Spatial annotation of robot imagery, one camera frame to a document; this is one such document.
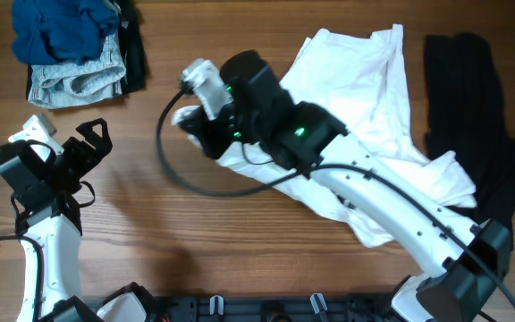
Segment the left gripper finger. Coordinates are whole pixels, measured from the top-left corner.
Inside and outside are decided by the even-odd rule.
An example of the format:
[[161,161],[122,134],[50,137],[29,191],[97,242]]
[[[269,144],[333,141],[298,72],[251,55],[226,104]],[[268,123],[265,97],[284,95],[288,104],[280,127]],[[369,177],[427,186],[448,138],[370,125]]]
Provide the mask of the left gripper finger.
[[94,147],[101,158],[112,151],[113,143],[109,135],[107,122],[103,118],[89,122],[88,142]]
[[86,142],[91,146],[99,146],[101,136],[94,131],[94,127],[98,125],[98,121],[90,121],[82,123],[76,128],[76,131],[83,136]]

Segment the white shirt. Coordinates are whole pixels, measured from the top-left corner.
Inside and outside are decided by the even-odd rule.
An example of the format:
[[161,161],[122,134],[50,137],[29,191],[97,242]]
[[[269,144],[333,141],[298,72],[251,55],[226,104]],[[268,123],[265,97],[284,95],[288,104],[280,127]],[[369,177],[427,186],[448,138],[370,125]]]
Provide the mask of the white shirt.
[[[306,38],[280,84],[296,103],[315,103],[341,119],[373,156],[437,204],[473,209],[476,185],[455,152],[449,150],[430,160],[413,145],[402,47],[400,24],[374,31],[370,38],[321,29]],[[252,165],[242,156],[239,142],[230,144],[216,162],[264,183],[290,173],[273,163]],[[368,215],[344,206],[316,182],[301,176],[274,188],[321,217],[347,224],[368,248],[394,240]]]

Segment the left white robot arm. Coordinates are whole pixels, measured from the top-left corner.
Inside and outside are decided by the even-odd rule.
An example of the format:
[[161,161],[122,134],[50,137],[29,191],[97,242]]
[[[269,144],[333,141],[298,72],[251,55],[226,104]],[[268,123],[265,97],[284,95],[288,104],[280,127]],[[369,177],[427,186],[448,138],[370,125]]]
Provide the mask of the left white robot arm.
[[151,321],[155,300],[137,284],[107,296],[95,308],[82,299],[80,204],[83,176],[112,150],[107,123],[98,118],[76,129],[80,138],[58,144],[41,115],[0,148],[0,175],[13,189],[15,234],[24,250],[20,321]]

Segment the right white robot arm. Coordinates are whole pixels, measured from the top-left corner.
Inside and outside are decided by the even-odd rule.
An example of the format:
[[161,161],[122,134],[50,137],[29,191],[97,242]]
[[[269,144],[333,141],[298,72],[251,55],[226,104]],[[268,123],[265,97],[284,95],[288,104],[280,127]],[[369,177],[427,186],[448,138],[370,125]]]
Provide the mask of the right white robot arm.
[[408,321],[470,321],[502,287],[510,235],[444,208],[373,157],[323,107],[294,102],[253,50],[222,67],[197,59],[181,75],[200,106],[180,123],[219,158],[235,141],[257,143],[282,168],[326,187],[382,226],[421,268],[393,296]]

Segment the light denim folded garment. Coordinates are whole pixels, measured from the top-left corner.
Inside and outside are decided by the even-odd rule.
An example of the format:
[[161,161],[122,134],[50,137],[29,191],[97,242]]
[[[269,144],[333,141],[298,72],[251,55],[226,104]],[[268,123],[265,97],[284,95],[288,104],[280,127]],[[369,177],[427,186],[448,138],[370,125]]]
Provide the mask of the light denim folded garment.
[[32,65],[29,103],[46,109],[85,106],[122,94],[126,66],[118,34],[105,38],[101,55],[81,65]]

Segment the black folded garment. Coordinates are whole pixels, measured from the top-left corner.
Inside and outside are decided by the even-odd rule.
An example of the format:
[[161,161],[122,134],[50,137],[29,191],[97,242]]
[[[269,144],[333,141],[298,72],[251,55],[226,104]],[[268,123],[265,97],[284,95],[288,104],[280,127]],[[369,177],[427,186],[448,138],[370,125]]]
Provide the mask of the black folded garment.
[[[121,80],[122,95],[141,90],[145,87],[146,67],[144,47],[139,31],[139,13],[131,1],[104,1],[110,2],[119,13],[120,23],[115,33],[118,34],[120,53],[126,66],[126,75]],[[27,91],[31,85],[32,65],[26,65],[28,66],[27,99]]]

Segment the blue folded garment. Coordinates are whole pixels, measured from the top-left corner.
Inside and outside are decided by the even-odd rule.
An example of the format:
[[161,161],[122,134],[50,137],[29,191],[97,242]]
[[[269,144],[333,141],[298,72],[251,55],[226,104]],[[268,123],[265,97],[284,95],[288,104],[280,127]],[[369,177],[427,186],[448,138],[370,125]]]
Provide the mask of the blue folded garment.
[[83,64],[100,57],[119,13],[104,0],[15,0],[12,51],[23,64]]

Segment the black shirt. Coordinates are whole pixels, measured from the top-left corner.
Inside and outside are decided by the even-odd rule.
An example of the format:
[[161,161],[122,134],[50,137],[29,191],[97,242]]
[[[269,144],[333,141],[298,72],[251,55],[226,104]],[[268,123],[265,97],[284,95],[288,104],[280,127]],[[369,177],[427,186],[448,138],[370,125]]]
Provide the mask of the black shirt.
[[429,35],[424,46],[428,155],[452,151],[476,186],[476,205],[461,213],[508,230],[515,214],[515,138],[489,43],[474,33]]

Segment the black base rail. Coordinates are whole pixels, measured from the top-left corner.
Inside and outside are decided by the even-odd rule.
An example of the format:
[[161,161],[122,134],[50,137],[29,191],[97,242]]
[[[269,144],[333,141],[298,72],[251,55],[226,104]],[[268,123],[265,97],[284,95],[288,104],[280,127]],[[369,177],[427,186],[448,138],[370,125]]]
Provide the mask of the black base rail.
[[300,297],[207,298],[160,297],[162,321],[266,322],[282,313],[294,322],[386,322],[400,321],[386,293],[329,297],[321,293]]

